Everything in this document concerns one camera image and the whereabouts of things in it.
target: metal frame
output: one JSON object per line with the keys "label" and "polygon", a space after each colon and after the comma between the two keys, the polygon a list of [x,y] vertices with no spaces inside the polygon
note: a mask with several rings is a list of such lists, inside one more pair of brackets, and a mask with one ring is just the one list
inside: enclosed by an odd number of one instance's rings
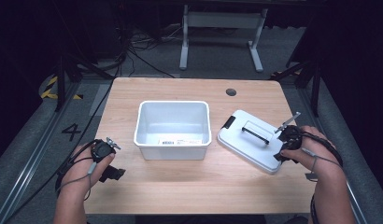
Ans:
{"label": "metal frame", "polygon": [[189,27],[221,27],[255,29],[256,33],[253,41],[248,42],[250,55],[257,72],[262,72],[263,67],[258,51],[256,49],[262,33],[267,9],[261,13],[219,13],[219,12],[194,12],[189,11],[188,5],[184,6],[183,11],[183,42],[180,52],[180,70],[186,70],[188,66],[189,53]]}

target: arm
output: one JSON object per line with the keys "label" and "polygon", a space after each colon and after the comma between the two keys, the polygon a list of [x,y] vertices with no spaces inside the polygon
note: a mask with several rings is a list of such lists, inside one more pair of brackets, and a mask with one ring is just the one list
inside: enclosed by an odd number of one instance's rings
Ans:
{"label": "arm", "polygon": [[[79,151],[82,147],[77,147],[75,152]],[[87,148],[77,158],[89,158],[91,156],[91,149]],[[61,193],[57,200],[57,205],[54,215],[54,224],[86,224],[86,215],[84,212],[84,198],[89,192],[90,188],[98,182],[104,170],[113,161],[115,154],[110,154],[101,160],[93,170],[90,177],[86,176],[76,182],[67,184],[61,188]],[[63,178],[62,184],[69,181],[76,180],[87,174],[92,166],[92,159],[80,161],[72,166]]]}
{"label": "arm", "polygon": [[[302,130],[318,137],[326,137],[314,127],[302,127]],[[334,155],[320,143],[304,137],[302,147],[312,151],[317,156],[337,163]],[[319,224],[326,223],[355,223],[348,196],[346,176],[339,165],[320,158],[314,158],[297,150],[282,150],[281,155],[297,160],[305,168],[312,170],[318,177],[314,199]]]}

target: printed number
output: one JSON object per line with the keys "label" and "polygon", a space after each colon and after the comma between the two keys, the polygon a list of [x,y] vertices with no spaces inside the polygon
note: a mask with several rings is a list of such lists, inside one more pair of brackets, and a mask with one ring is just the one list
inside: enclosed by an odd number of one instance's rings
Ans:
{"label": "printed number", "polygon": [[81,133],[81,131],[78,131],[78,125],[76,123],[73,123],[68,128],[63,129],[62,133],[71,133],[69,142],[72,142],[73,138],[75,137],[75,133]]}

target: human hand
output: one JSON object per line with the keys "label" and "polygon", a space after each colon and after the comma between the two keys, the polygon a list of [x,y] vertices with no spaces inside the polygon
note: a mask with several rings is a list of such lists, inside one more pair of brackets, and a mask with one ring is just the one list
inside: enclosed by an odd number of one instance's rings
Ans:
{"label": "human hand", "polygon": [[[75,155],[84,146],[85,145],[76,147],[72,155]],[[98,182],[104,170],[114,160],[114,153],[104,157],[99,163],[96,164],[91,175],[88,176],[88,172],[93,164],[91,150],[94,147],[95,144],[90,145],[75,158],[76,163],[63,177],[61,194],[70,192],[73,196],[84,199],[90,188]]]}
{"label": "human hand", "polygon": [[[319,138],[328,140],[326,136],[315,127],[303,126],[301,127],[301,130],[302,132],[311,133]],[[302,148],[313,152],[321,158],[338,163],[336,157],[323,144],[309,137],[303,137],[301,148],[296,150],[283,149],[280,153],[284,157],[300,162],[305,168],[310,171],[314,171],[317,175],[333,169],[333,165],[330,162],[317,162],[317,158],[308,155],[302,150]]]}

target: forearm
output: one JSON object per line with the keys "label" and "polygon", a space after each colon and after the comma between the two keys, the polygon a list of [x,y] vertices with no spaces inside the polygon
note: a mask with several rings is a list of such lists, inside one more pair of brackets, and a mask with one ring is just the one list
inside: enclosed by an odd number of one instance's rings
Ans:
{"label": "forearm", "polygon": [[57,200],[54,224],[86,224],[84,195],[63,191]]}
{"label": "forearm", "polygon": [[314,199],[319,224],[355,223],[343,171],[336,166],[326,166],[317,175]]}

